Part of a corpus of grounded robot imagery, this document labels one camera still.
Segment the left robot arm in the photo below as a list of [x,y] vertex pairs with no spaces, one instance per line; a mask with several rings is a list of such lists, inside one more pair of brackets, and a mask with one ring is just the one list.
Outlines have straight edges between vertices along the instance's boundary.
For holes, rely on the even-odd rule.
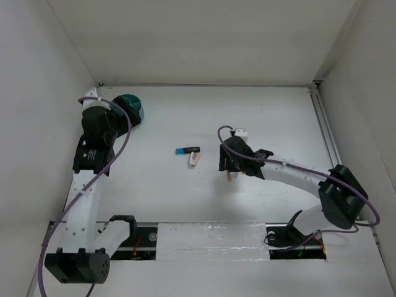
[[101,194],[115,156],[115,140],[127,134],[127,125],[139,125],[140,103],[121,103],[117,108],[92,106],[82,112],[81,135],[73,162],[73,180],[66,206],[64,234],[55,253],[44,259],[46,269],[60,283],[104,283],[110,259],[120,245],[136,242],[137,222],[132,215],[114,215],[101,233],[97,214]]

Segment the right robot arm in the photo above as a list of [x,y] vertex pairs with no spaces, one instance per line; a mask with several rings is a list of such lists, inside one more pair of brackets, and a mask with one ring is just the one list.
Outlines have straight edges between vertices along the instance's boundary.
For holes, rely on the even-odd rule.
[[319,200],[318,205],[298,210],[285,225],[270,231],[270,245],[291,246],[332,227],[349,232],[361,225],[357,219],[368,195],[343,165],[329,170],[306,168],[270,150],[254,151],[243,137],[234,134],[220,144],[219,169],[286,184]]

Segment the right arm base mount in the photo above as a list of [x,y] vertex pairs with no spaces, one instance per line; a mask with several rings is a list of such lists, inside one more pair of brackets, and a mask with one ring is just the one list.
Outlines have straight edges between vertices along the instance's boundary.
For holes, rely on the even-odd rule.
[[326,260],[323,241],[318,235],[302,235],[287,224],[268,224],[265,226],[264,244],[269,247],[270,260]]

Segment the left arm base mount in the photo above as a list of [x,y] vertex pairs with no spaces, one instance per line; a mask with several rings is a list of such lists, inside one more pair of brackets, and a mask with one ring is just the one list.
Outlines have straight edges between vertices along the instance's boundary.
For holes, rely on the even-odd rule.
[[111,260],[155,260],[157,238],[156,225],[139,225],[136,238],[122,242]]

